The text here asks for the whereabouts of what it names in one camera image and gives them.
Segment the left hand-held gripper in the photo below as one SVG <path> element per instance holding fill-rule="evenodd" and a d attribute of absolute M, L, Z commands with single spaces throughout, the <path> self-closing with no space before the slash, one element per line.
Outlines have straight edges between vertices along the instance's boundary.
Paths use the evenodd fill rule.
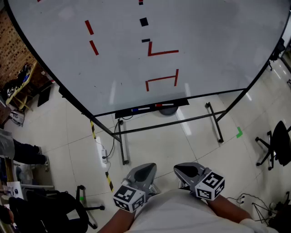
<path fill-rule="evenodd" d="M 130 213 L 142 207 L 148 200 L 156 171 L 155 163 L 146 163 L 133 168 L 113 196 L 115 205 Z"/>

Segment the white metal shelf rack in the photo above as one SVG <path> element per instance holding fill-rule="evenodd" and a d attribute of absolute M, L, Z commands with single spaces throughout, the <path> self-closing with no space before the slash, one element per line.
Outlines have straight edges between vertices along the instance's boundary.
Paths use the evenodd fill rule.
<path fill-rule="evenodd" d="M 10 197 L 25 199 L 26 191 L 36 189 L 54 189 L 53 185 L 39 185 L 33 179 L 33 184 L 22 184 L 17 180 L 15 169 L 23 163 L 14 162 L 0 157 L 0 205 L 7 205 Z M 32 171 L 37 165 L 30 165 Z"/>

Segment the black marker tray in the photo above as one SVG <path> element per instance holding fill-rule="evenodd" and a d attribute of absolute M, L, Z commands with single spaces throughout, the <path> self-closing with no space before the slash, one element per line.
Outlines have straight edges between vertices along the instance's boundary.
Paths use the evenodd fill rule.
<path fill-rule="evenodd" d="M 149 105 L 144 105 L 144 106 L 139 106 L 139 107 L 133 107 L 133 108 L 143 108 L 143 107 L 150 107 L 149 110 L 145 110 L 145 111 L 139 111 L 139 112 L 132 112 L 132 108 L 127 108 L 124 110 L 119 110 L 115 112 L 115 118 L 122 118 L 122 117 L 130 117 L 130 116 L 134 116 L 134 115 L 139 115 L 139 114 L 143 114 L 143 113 L 149 113 L 149 112 L 153 112 L 153 111 L 158 111 L 160 109 L 164 109 L 164 108 L 171 108 L 171 107 L 175 107 L 175 106 L 186 106 L 189 105 L 189 102 L 187 99 L 178 99 L 178 100 L 173 100 L 173 101 L 166 101 L 163 103 L 174 103 L 174 106 L 164 106 L 164 107 L 155 107 L 155 104 L 149 104 Z"/>

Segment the black office chair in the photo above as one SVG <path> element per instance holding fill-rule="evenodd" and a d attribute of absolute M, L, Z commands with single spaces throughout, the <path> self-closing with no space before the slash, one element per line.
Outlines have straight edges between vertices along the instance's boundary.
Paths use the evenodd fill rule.
<path fill-rule="evenodd" d="M 279 233 L 291 233 L 291 199 L 290 192 L 286 192 L 284 203 L 279 202 L 276 207 L 276 215 L 269 221 L 269 227 L 277 230 Z"/>
<path fill-rule="evenodd" d="M 28 191 L 27 199 L 9 198 L 14 223 L 21 233 L 86 233 L 97 229 L 88 211 L 105 210 L 105 206 L 85 207 L 80 201 L 83 185 L 77 186 L 76 197 L 68 192 L 48 191 L 45 195 Z"/>
<path fill-rule="evenodd" d="M 261 166 L 269 157 L 271 162 L 271 166 L 268 167 L 269 171 L 274 168 L 275 160 L 278 160 L 282 166 L 286 166 L 291 162 L 291 138 L 289 136 L 290 131 L 291 126 L 287 129 L 284 122 L 279 121 L 273 132 L 267 132 L 267 136 L 270 139 L 269 144 L 259 137 L 255 138 L 256 142 L 261 142 L 268 149 L 268 152 L 262 161 L 256 163 L 257 167 Z"/>

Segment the person's right forearm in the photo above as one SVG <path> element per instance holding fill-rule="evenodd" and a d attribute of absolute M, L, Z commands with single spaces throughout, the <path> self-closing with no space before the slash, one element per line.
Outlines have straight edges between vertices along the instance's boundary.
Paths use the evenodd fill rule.
<path fill-rule="evenodd" d="M 215 200 L 206 201 L 212 211 L 219 217 L 240 223 L 244 219 L 251 219 L 250 214 L 230 202 L 227 198 L 218 195 Z"/>

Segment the grey round floor object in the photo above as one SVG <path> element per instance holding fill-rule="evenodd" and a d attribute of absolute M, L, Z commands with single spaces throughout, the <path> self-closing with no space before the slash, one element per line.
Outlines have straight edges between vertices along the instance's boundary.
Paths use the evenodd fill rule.
<path fill-rule="evenodd" d="M 160 109 L 159 113 L 164 115 L 164 116 L 172 116 L 177 112 L 178 108 L 179 108 L 178 106 L 175 106 L 175 107 L 171 107 L 171 108 Z"/>

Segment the white whiteboard with black stand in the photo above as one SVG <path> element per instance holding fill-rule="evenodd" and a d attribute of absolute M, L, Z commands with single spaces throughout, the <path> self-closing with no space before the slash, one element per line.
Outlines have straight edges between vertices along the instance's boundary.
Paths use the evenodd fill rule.
<path fill-rule="evenodd" d="M 98 117 L 178 99 L 239 91 L 268 66 L 291 0 L 3 0 L 28 50 L 61 94 L 117 141 Z M 141 18 L 148 26 L 142 27 Z M 89 34 L 85 21 L 94 32 Z M 152 52 L 178 53 L 148 56 Z M 96 56 L 89 43 L 93 41 Z M 145 81 L 173 76 L 149 83 Z"/>

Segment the person's white left shoe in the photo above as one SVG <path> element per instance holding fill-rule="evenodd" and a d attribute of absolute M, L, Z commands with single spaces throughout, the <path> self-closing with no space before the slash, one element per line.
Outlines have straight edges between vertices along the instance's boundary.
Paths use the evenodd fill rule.
<path fill-rule="evenodd" d="M 159 190 L 156 188 L 156 186 L 154 184 L 151 184 L 150 187 L 149 187 L 149 196 L 155 196 L 155 195 L 158 195 L 160 192 Z"/>

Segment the person's white shirt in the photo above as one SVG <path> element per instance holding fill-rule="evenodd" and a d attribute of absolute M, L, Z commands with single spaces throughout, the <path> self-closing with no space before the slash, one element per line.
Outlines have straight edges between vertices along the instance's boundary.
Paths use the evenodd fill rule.
<path fill-rule="evenodd" d="M 235 223 L 217 216 L 202 200 L 185 190 L 151 197 L 126 233 L 278 233 L 262 223 L 245 219 Z"/>

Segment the black flat panel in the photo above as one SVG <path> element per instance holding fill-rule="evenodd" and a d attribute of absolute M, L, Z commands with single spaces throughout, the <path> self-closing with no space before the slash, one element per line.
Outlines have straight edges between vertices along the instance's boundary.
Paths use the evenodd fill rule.
<path fill-rule="evenodd" d="M 45 102 L 49 100 L 50 91 L 51 91 L 51 87 L 48 87 L 39 94 L 39 99 L 37 103 L 38 107 L 40 107 L 41 105 L 43 105 Z"/>

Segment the black tripod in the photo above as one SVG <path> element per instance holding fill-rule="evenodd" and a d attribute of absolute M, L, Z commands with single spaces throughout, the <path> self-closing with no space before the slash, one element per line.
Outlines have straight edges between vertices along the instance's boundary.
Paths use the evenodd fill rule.
<path fill-rule="evenodd" d="M 261 222 L 264 223 L 265 225 L 269 225 L 269 221 L 275 218 L 276 213 L 273 212 L 272 210 L 262 207 L 256 203 L 252 203 L 252 205 L 259 218 L 258 220 L 256 220 L 256 222 Z"/>

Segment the white plastic bag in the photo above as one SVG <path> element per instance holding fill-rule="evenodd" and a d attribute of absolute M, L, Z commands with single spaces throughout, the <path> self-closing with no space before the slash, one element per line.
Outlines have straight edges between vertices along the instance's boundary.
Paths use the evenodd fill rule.
<path fill-rule="evenodd" d="M 33 172 L 30 165 L 17 166 L 15 172 L 19 182 L 22 184 L 33 184 Z"/>

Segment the person's left forearm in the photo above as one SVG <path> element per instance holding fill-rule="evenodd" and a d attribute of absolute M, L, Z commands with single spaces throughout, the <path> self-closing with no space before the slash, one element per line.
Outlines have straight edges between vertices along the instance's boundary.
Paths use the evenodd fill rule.
<path fill-rule="evenodd" d="M 124 233 L 128 231 L 135 219 L 135 213 L 119 209 L 98 233 Z"/>

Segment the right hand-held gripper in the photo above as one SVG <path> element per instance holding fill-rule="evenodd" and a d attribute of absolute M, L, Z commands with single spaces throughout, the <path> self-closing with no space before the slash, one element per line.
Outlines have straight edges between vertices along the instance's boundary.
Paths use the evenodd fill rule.
<path fill-rule="evenodd" d="M 196 162 L 185 162 L 174 166 L 174 173 L 190 187 L 196 198 L 214 201 L 225 188 L 225 178 Z"/>

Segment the red bracket tape mark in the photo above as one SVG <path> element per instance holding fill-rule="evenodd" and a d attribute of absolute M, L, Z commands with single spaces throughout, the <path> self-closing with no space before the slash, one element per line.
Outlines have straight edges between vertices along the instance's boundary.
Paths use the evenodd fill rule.
<path fill-rule="evenodd" d="M 166 80 L 166 79 L 172 79 L 174 78 L 174 86 L 177 86 L 178 82 L 178 75 L 179 75 L 179 69 L 176 69 L 176 73 L 173 76 L 165 76 L 165 77 L 160 77 L 160 78 L 155 78 L 155 79 L 150 79 L 145 81 L 145 86 L 146 86 L 146 91 L 149 91 L 149 83 L 154 82 L 154 81 L 160 81 L 160 80 Z"/>

